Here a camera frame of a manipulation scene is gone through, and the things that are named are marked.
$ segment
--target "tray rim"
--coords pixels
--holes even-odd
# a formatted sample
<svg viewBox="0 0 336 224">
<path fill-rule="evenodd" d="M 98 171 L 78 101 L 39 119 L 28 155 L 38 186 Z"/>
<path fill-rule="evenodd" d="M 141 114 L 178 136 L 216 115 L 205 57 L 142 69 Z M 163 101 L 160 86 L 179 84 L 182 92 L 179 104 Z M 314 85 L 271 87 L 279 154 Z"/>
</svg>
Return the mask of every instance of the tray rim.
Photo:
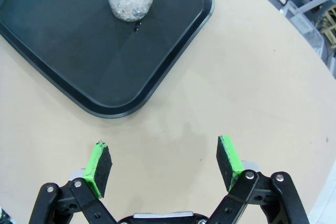
<svg viewBox="0 0 336 224">
<path fill-rule="evenodd" d="M 0 0 L 0 8 L 4 1 L 5 0 Z M 214 7 L 214 0 L 203 0 L 202 11 L 189 24 L 187 30 L 181 34 L 180 40 L 174 45 L 168 56 L 157 67 L 155 73 L 152 75 L 149 81 L 144 84 L 141 91 L 138 92 L 132 101 L 119 107 L 105 106 L 80 92 L 77 88 L 62 78 L 57 73 L 57 69 L 53 70 L 50 68 L 47 64 L 44 63 L 42 59 L 40 59 L 37 55 L 35 55 L 34 52 L 26 47 L 25 44 L 19 38 L 17 38 L 11 32 L 11 30 L 3 24 L 1 20 L 0 34 L 43 77 L 45 77 L 59 91 L 61 91 L 83 110 L 100 118 L 120 118 L 134 113 L 149 100 L 164 77 L 168 74 L 179 57 L 182 55 L 184 50 L 188 47 L 188 45 L 202 29 L 205 23 L 209 20 L 214 11 Z"/>
</svg>

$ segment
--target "floor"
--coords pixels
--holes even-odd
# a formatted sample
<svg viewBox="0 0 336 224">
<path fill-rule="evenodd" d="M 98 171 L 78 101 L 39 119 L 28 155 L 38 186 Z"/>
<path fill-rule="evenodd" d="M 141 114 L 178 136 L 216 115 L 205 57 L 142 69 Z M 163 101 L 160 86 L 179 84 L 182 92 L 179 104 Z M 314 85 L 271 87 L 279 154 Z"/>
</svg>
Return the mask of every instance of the floor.
<svg viewBox="0 0 336 224">
<path fill-rule="evenodd" d="M 278 0 L 268 0 L 277 9 L 282 8 Z M 324 38 L 325 47 L 323 49 L 322 60 L 326 63 L 327 58 L 333 55 L 329 41 Z M 324 189 L 316 201 L 313 209 L 309 213 L 310 224 L 334 224 L 336 223 L 336 162 L 325 183 Z"/>
</svg>

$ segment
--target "screw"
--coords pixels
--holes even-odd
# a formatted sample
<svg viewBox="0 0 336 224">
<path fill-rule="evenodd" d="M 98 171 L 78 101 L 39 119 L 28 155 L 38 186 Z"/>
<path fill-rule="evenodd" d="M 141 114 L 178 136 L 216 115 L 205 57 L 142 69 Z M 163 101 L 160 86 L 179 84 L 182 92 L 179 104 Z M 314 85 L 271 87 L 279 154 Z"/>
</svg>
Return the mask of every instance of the screw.
<svg viewBox="0 0 336 224">
<path fill-rule="evenodd" d="M 76 181 L 75 182 L 75 187 L 80 187 L 82 185 L 81 181 Z"/>
<path fill-rule="evenodd" d="M 253 179 L 253 178 L 254 178 L 254 174 L 253 174 L 253 172 L 247 172 L 247 173 L 245 174 L 245 177 L 246 177 L 247 179 Z"/>
<path fill-rule="evenodd" d="M 282 181 L 283 181 L 283 176 L 282 176 L 281 174 L 277 174 L 277 175 L 275 176 L 275 179 L 276 179 L 277 181 L 279 181 L 279 182 L 282 182 Z"/>
<path fill-rule="evenodd" d="M 52 192 L 53 190 L 54 190 L 54 188 L 52 186 L 48 186 L 48 188 L 47 188 L 48 193 Z"/>
</svg>

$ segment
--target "clear plastic bin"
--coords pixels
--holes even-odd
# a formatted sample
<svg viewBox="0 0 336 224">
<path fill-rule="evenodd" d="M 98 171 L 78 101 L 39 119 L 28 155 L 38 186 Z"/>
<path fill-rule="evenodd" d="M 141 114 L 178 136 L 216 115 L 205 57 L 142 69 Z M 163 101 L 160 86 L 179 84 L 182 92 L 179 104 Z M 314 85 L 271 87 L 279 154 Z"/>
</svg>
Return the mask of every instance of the clear plastic bin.
<svg viewBox="0 0 336 224">
<path fill-rule="evenodd" d="M 295 15 L 297 9 L 298 7 L 292 1 L 288 1 L 287 4 L 280 9 L 280 13 L 295 26 L 321 58 L 324 39 L 304 14 L 298 13 Z"/>
</svg>

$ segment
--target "table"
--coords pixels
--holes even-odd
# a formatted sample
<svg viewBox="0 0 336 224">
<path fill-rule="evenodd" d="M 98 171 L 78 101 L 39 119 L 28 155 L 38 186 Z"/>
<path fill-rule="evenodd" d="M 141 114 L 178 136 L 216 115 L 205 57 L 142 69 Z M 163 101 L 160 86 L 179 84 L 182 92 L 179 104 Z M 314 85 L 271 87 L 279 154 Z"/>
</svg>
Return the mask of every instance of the table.
<svg viewBox="0 0 336 224">
<path fill-rule="evenodd" d="M 305 39 L 266 0 L 215 0 L 215 11 L 138 112 L 83 111 L 0 38 L 0 204 L 27 223 L 42 184 L 62 186 L 95 142 L 113 167 L 106 207 L 210 215 L 226 194 L 217 136 L 261 171 L 288 172 L 309 212 L 336 157 L 336 86 Z M 85 223 L 75 215 L 72 223 Z M 257 206 L 240 223 L 266 223 Z"/>
</svg>

